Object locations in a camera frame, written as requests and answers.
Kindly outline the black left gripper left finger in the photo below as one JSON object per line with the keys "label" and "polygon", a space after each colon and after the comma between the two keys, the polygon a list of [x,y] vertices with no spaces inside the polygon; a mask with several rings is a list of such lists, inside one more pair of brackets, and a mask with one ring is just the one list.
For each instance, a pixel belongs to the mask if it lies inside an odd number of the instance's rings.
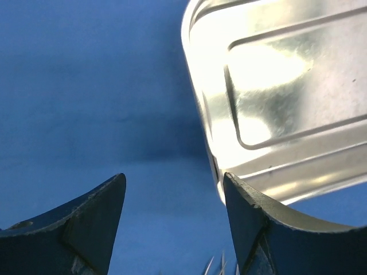
{"label": "black left gripper left finger", "polygon": [[107,274],[126,192],[116,174],[91,191],[1,230],[1,274]]}

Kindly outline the stainless steel tray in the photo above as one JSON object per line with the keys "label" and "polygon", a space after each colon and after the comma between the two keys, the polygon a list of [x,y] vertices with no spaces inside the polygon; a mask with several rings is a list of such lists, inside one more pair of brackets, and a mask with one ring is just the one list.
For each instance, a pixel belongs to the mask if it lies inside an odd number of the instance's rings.
{"label": "stainless steel tray", "polygon": [[190,1],[181,40],[221,199],[366,182],[365,1]]}

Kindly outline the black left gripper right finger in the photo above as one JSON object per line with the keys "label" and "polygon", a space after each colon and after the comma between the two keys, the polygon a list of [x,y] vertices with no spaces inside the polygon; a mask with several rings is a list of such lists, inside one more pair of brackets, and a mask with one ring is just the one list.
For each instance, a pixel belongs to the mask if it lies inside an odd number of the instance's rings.
{"label": "black left gripper right finger", "polygon": [[240,274],[366,274],[366,227],[301,213],[228,172],[223,186]]}

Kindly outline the thin steel forceps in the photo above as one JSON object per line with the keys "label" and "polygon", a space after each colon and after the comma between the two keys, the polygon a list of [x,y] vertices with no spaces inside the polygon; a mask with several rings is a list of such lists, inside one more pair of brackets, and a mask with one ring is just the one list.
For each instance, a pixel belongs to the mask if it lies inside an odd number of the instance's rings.
{"label": "thin steel forceps", "polygon": [[212,266],[213,260],[214,260],[214,256],[208,261],[208,263],[207,263],[207,265],[206,265],[206,267],[204,269],[203,275],[209,275],[210,268]]}
{"label": "thin steel forceps", "polygon": [[220,265],[220,271],[218,275],[224,275],[225,274],[225,267],[226,267],[226,260],[225,260],[225,252],[222,252],[221,254],[221,265]]}

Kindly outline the blue surgical cloth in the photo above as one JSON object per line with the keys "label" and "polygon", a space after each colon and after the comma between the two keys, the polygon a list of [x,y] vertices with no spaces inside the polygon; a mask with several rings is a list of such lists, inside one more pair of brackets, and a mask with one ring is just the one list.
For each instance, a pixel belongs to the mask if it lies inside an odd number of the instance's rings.
{"label": "blue surgical cloth", "polygon": [[[1,2],[1,225],[126,177],[107,274],[240,274],[181,40],[190,1]],[[317,195],[366,209],[366,182]]]}

